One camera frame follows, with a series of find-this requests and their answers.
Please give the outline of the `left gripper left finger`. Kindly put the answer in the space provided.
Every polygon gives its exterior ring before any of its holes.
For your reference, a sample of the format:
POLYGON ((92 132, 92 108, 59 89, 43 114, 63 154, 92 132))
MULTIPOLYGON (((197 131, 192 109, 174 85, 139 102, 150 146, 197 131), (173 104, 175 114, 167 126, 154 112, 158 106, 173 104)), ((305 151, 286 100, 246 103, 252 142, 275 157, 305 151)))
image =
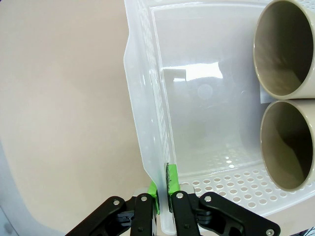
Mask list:
POLYGON ((158 191, 152 181, 129 199, 112 196, 67 233, 68 236, 155 236, 159 214, 158 191))

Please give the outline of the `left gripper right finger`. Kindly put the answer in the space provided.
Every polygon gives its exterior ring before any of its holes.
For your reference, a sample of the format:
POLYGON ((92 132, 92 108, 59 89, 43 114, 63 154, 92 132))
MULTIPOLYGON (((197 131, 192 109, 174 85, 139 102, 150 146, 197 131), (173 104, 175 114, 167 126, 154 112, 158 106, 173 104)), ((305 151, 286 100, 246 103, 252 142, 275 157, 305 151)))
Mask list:
POLYGON ((180 188, 177 166, 166 164, 170 211, 179 236, 198 236, 200 228, 218 236, 278 236, 278 224, 215 193, 198 197, 180 188))

